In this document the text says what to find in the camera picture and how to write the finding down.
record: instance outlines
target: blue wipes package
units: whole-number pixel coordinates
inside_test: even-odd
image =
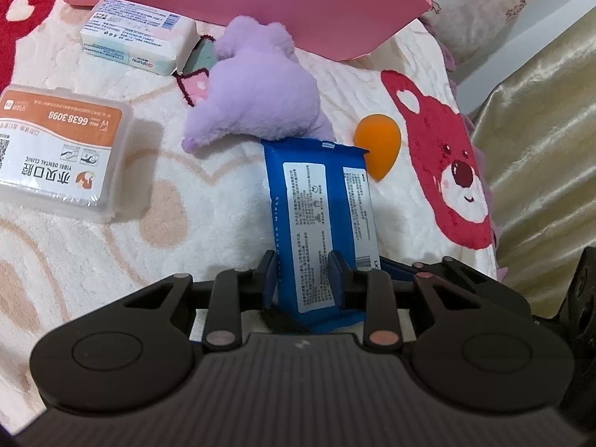
[[[380,267],[366,150],[305,137],[263,146],[279,308],[316,333],[364,320],[364,313],[336,306],[327,257],[339,250],[352,267]]]

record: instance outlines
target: orange label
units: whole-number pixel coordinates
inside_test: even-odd
[[[19,119],[37,124],[65,139],[111,148],[122,111],[73,99],[6,91],[0,102],[0,118]],[[39,132],[33,128],[21,130],[30,134]]]

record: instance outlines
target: satin fabric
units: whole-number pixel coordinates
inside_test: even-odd
[[[472,141],[486,156],[504,282],[552,317],[596,241],[596,9],[495,88]]]

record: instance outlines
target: black object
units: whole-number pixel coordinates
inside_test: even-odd
[[[562,447],[586,440],[568,419],[594,413],[581,393],[594,384],[594,360],[574,363],[566,342],[590,352],[593,249],[561,312],[543,325],[520,295],[450,257],[414,267],[381,263],[383,270],[353,270],[339,253],[329,257],[336,303],[367,312],[363,345],[350,334],[304,332],[251,334],[242,343],[240,312],[271,304],[272,251],[257,269],[198,283],[176,274],[65,324],[31,355],[48,411],[16,442]],[[202,342],[190,342],[195,311],[205,308]],[[398,308],[409,309],[415,342],[403,342]]]

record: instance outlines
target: orange beauty blender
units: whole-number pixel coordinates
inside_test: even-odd
[[[397,123],[389,116],[371,114],[358,123],[354,144],[368,150],[364,155],[367,171],[379,181],[385,178],[397,159],[402,134]]]

